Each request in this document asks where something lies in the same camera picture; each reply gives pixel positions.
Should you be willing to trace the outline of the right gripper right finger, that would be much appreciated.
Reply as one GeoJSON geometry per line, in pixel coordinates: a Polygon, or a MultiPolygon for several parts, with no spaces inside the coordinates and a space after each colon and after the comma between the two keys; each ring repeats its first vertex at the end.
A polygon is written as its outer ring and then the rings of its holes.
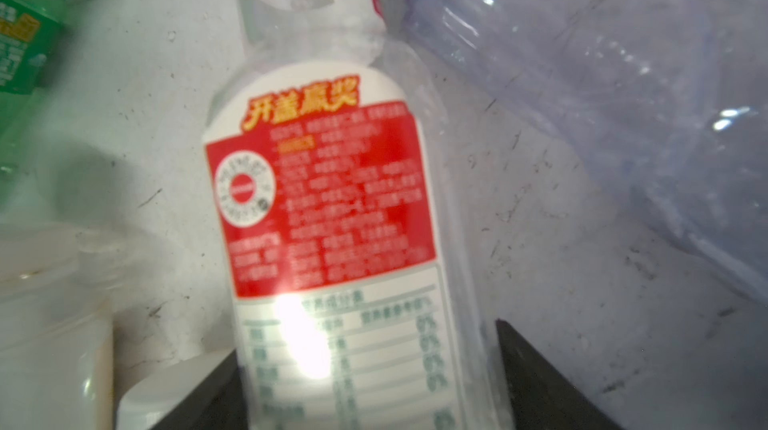
{"type": "Polygon", "coordinates": [[[621,429],[511,324],[498,319],[495,325],[518,429],[621,429]]]}

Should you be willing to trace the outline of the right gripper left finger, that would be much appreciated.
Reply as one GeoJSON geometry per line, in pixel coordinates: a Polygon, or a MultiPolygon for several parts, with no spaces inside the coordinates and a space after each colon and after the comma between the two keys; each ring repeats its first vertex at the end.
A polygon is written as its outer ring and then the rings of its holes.
{"type": "Polygon", "coordinates": [[[235,350],[225,350],[220,363],[151,429],[249,428],[248,410],[235,350]]]}

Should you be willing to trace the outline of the red green label clear bottle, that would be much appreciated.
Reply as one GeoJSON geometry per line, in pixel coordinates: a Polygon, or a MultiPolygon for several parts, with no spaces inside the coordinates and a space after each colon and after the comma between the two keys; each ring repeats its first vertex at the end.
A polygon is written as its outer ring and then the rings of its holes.
{"type": "Polygon", "coordinates": [[[253,429],[511,429],[447,113],[378,0],[237,0],[203,135],[253,429]]]}

